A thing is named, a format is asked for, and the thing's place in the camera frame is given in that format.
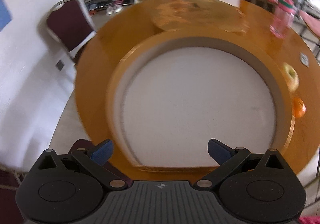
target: electrical outlet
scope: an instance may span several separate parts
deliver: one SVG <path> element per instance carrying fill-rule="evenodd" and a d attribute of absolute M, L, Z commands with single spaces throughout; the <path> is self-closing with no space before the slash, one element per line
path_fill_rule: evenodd
<path fill-rule="evenodd" d="M 56 68 L 59 69 L 59 71 L 61 71 L 64 67 L 64 64 L 61 60 L 58 61 L 58 63 L 56 64 Z"/>

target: floor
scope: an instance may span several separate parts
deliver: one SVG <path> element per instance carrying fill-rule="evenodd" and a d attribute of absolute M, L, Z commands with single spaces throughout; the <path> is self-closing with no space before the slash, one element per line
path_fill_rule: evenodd
<path fill-rule="evenodd" d="M 100 29 L 108 20 L 110 20 L 114 15 L 106 15 L 104 11 L 101 11 L 95 14 L 92 17 L 92 20 L 96 26 L 96 29 Z M 292 28 L 295 32 L 299 34 L 302 29 L 301 23 L 294 23 Z M 316 38 L 309 32 L 306 31 L 304 34 L 305 37 L 316 41 Z M 306 41 L 306 44 L 310 48 L 310 50 L 314 49 L 315 45 Z M 74 93 L 70 96 L 68 103 L 61 115 L 59 123 L 56 127 L 56 130 L 53 134 L 52 141 L 50 143 L 49 148 L 54 149 L 58 154 L 67 153 L 73 143 L 78 139 L 86 139 L 89 140 L 87 133 L 85 132 L 81 120 L 78 116 Z M 310 163 L 303 169 L 299 174 L 298 178 L 300 179 L 303 185 L 306 185 L 310 180 L 314 179 L 316 176 L 316 169 L 318 163 L 319 149 L 317 153 L 314 155 Z M 315 183 L 311 187 L 307 189 L 307 205 L 315 200 L 317 195 L 319 194 L 318 183 Z M 303 211 L 303 215 L 307 216 L 320 216 L 320 209 L 318 204 L 313 205 L 312 207 L 308 207 Z"/>

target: orange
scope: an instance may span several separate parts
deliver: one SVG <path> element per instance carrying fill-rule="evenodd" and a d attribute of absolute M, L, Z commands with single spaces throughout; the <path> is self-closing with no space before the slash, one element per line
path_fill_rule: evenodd
<path fill-rule="evenodd" d="M 303 117 L 306 112 L 306 106 L 304 105 L 301 98 L 295 97 L 293 99 L 293 108 L 294 108 L 294 115 L 296 118 Z"/>

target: pink cloth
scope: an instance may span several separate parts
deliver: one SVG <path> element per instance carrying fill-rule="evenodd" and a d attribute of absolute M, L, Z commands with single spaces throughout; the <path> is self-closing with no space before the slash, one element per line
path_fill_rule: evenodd
<path fill-rule="evenodd" d="M 309 26 L 312 32 L 320 38 L 320 20 L 313 18 L 304 11 L 299 12 L 300 17 Z"/>
<path fill-rule="evenodd" d="M 320 224 L 320 217 L 300 217 L 301 224 Z"/>

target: sneaker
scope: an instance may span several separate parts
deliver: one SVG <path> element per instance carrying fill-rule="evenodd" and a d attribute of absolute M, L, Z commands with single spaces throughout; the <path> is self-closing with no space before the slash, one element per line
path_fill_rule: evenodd
<path fill-rule="evenodd" d="M 89 5 L 89 11 L 95 10 L 97 8 L 97 4 L 93 3 Z"/>
<path fill-rule="evenodd" d="M 123 2 L 124 2 L 124 0 L 114 0 L 114 1 L 113 1 L 113 4 L 115 4 L 115 5 L 122 5 Z"/>
<path fill-rule="evenodd" d="M 106 6 L 106 1 L 100 1 L 97 3 L 96 9 L 102 9 Z"/>
<path fill-rule="evenodd" d="M 131 5 L 131 0 L 124 0 L 122 5 Z"/>
<path fill-rule="evenodd" d="M 117 12 L 120 12 L 122 10 L 122 6 L 120 5 L 114 5 L 113 6 L 113 13 L 117 13 Z"/>
<path fill-rule="evenodd" d="M 107 8 L 106 14 L 107 14 L 107 15 L 113 14 L 113 7 L 112 7 L 112 6 L 109 6 L 109 7 Z"/>
<path fill-rule="evenodd" d="M 110 6 L 113 6 L 112 1 L 110 1 L 110 0 L 103 1 L 103 2 L 104 2 L 104 7 L 110 7 Z"/>

